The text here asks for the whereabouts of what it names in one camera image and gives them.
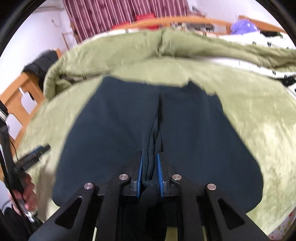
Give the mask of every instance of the green blanket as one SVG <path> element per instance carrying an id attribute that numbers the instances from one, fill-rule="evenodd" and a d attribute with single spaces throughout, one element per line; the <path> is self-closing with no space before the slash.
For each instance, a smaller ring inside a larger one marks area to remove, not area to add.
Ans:
<path id="1" fill-rule="evenodd" d="M 191 80 L 208 94 L 216 93 L 262 171 L 263 199 L 248 216 L 266 234 L 287 217 L 296 206 L 295 100 L 277 81 L 195 59 L 200 56 L 237 58 L 277 71 L 296 70 L 295 50 L 242 46 L 171 29 L 96 39 L 70 50 L 50 68 L 44 84 L 48 100 L 27 127 L 18 149 L 22 155 L 39 144 L 52 146 L 29 172 L 37 186 L 41 218 L 57 209 L 50 197 L 59 156 L 76 117 L 104 75 L 169 86 L 184 86 Z M 87 80 L 71 85 L 61 75 L 86 76 Z"/>

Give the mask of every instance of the wooden headboard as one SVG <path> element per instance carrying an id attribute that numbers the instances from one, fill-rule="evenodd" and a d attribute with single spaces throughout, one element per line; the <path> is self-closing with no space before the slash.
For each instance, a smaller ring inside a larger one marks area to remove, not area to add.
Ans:
<path id="1" fill-rule="evenodd" d="M 281 32 L 286 33 L 285 30 L 282 28 L 279 28 L 277 26 L 274 26 L 269 23 L 265 23 L 259 20 L 248 18 L 244 15 L 239 15 L 240 19 L 248 19 L 250 22 L 254 23 L 260 30 L 264 31 L 274 31 L 274 32 Z M 121 25 L 118 27 L 114 27 L 113 29 L 126 29 L 126 28 L 146 28 L 150 26 L 155 25 L 163 25 L 163 26 L 170 26 L 171 23 L 200 23 L 200 24 L 216 24 L 218 26 L 223 26 L 226 28 L 226 31 L 223 33 L 217 33 L 219 34 L 230 34 L 230 28 L 233 23 L 223 21 L 223 20 L 217 20 L 213 18 L 204 18 L 199 16 L 187 16 L 187 17 L 173 17 L 173 18 L 150 18 L 150 19 L 144 19 L 141 21 L 133 22 L 131 24 Z"/>

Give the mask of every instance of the silver bolt head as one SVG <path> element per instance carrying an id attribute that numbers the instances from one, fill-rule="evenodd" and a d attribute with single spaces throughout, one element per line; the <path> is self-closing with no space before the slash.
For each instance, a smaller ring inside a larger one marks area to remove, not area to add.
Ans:
<path id="1" fill-rule="evenodd" d="M 174 174 L 174 175 L 172 176 L 172 178 L 173 178 L 175 181 L 179 181 L 179 180 L 181 180 L 182 176 L 179 175 L 179 174 Z"/>
<path id="2" fill-rule="evenodd" d="M 128 179 L 128 175 L 127 174 L 120 174 L 119 175 L 119 179 L 124 181 L 124 180 L 127 180 Z"/>
<path id="3" fill-rule="evenodd" d="M 209 190 L 211 190 L 211 191 L 214 191 L 214 190 L 216 190 L 217 187 L 216 187 L 215 184 L 210 183 L 210 184 L 207 185 L 207 188 L 208 188 Z"/>
<path id="4" fill-rule="evenodd" d="M 86 184 L 84 184 L 84 188 L 87 189 L 87 190 L 92 189 L 93 186 L 94 185 L 92 183 L 86 183 Z"/>

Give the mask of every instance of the striped curtain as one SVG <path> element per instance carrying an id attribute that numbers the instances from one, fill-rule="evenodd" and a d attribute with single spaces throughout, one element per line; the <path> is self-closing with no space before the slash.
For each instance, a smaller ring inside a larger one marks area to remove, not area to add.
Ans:
<path id="1" fill-rule="evenodd" d="M 189 10 L 187 0 L 64 0 L 64 5 L 81 41 L 131 23 L 136 15 L 186 16 Z"/>

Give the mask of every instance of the human hand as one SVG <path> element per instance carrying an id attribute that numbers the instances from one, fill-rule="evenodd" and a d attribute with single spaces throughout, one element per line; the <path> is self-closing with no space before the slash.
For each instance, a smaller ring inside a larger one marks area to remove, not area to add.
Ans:
<path id="1" fill-rule="evenodd" d="M 25 208 L 28 211 L 35 210 L 36 205 L 37 205 L 37 196 L 33 192 L 35 185 L 31 182 L 31 180 L 32 180 L 32 178 L 30 177 L 29 174 L 27 174 L 27 176 L 25 178 L 25 183 L 27 184 L 27 187 L 25 188 L 23 195 L 21 195 L 18 191 L 13 190 L 13 193 L 14 193 L 16 199 L 18 199 L 18 200 L 24 199 L 25 200 Z M 13 209 L 16 211 L 16 213 L 21 215 L 21 213 L 18 210 L 17 206 L 15 205 L 10 193 L 8 195 L 9 195 L 9 198 L 12 202 Z"/>

